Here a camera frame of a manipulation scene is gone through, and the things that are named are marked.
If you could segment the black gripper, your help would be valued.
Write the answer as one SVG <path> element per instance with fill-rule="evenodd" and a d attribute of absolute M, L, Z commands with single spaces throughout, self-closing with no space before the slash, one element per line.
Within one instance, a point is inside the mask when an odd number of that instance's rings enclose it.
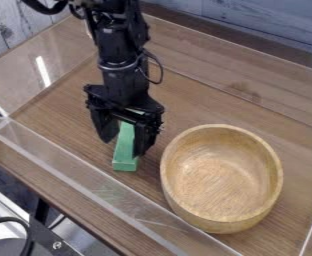
<path fill-rule="evenodd" d="M 104 143 L 109 143 L 120 131 L 119 121 L 133 123 L 133 156 L 145 154 L 155 145 L 160 133 L 163 105 L 149 95 L 149 85 L 160 83 L 148 77 L 147 63 L 124 66 L 101 63 L 104 83 L 88 84 L 87 107 L 92 122 Z"/>

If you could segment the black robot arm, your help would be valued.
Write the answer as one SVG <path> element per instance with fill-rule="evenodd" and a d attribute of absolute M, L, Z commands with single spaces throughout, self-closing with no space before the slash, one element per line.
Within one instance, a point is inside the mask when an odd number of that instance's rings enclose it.
<path fill-rule="evenodd" d="M 99 50 L 100 85 L 88 84 L 87 107 L 100 139 L 111 142 L 120 124 L 133 126 L 132 155 L 153 146 L 163 124 L 164 106 L 151 97 L 148 64 L 156 56 L 145 49 L 149 26 L 139 0 L 69 0 L 72 14 L 85 21 Z"/>

